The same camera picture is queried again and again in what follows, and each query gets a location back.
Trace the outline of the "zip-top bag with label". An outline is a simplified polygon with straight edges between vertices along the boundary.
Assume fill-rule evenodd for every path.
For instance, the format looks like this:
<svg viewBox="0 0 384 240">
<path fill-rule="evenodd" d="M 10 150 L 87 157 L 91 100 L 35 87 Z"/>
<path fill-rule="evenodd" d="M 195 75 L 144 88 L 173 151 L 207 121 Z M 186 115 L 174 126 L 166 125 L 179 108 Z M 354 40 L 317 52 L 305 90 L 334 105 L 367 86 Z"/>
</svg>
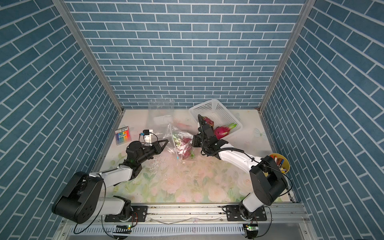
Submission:
<svg viewBox="0 0 384 240">
<path fill-rule="evenodd" d="M 164 135 L 173 121 L 174 109 L 174 99 L 151 99 L 148 105 L 147 129 L 158 136 Z"/>
</svg>

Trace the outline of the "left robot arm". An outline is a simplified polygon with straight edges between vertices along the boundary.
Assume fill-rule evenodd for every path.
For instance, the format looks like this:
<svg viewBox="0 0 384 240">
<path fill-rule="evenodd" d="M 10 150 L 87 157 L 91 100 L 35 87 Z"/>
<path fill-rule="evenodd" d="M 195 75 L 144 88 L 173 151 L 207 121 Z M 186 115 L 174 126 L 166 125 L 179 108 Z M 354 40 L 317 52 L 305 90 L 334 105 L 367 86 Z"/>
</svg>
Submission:
<svg viewBox="0 0 384 240">
<path fill-rule="evenodd" d="M 131 201 L 119 196 L 107 198 L 107 188 L 134 180 L 143 169 L 142 164 L 161 154 L 168 142 L 166 139 L 150 144 L 133 141 L 126 149 L 127 158 L 118 167 L 97 173 L 75 173 L 55 200 L 53 214 L 77 224 L 98 216 L 117 222 L 132 220 Z"/>
</svg>

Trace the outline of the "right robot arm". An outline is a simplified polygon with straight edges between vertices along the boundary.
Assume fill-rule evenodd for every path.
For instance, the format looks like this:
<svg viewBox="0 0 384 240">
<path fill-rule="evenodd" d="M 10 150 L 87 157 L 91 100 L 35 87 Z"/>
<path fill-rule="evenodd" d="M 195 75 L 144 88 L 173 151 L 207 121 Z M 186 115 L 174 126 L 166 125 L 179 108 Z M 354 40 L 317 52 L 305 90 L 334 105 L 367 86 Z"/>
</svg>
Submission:
<svg viewBox="0 0 384 240">
<path fill-rule="evenodd" d="M 198 115 L 198 121 L 199 133 L 193 136 L 193 147 L 201 148 L 208 157 L 230 163 L 250 174 L 253 191 L 239 203 L 239 212 L 245 220 L 251 220 L 260 207 L 271 206 L 289 187 L 285 175 L 272 157 L 249 155 L 227 141 L 219 140 L 203 116 Z"/>
</svg>

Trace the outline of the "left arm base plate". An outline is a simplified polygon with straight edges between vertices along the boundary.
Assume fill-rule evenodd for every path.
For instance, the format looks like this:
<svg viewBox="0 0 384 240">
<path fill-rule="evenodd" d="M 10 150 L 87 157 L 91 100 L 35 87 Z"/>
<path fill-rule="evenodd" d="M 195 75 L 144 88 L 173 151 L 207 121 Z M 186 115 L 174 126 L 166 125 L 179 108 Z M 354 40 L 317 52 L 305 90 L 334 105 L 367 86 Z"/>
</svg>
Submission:
<svg viewBox="0 0 384 240">
<path fill-rule="evenodd" d="M 148 206 L 130 206 L 118 215 L 106 215 L 104 221 L 107 223 L 140 223 L 145 222 Z"/>
</svg>

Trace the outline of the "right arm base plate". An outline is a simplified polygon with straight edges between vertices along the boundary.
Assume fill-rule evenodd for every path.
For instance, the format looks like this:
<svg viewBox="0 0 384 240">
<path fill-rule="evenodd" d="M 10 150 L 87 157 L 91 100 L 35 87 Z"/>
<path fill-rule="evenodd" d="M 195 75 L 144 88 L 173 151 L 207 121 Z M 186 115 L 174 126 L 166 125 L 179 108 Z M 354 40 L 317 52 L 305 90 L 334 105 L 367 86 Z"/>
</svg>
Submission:
<svg viewBox="0 0 384 240">
<path fill-rule="evenodd" d="M 255 211 L 249 212 L 244 206 L 226 205 L 222 207 L 222 210 L 226 214 L 227 221 L 229 222 L 256 222 L 267 220 L 267 215 L 264 207 L 259 207 Z"/>
</svg>

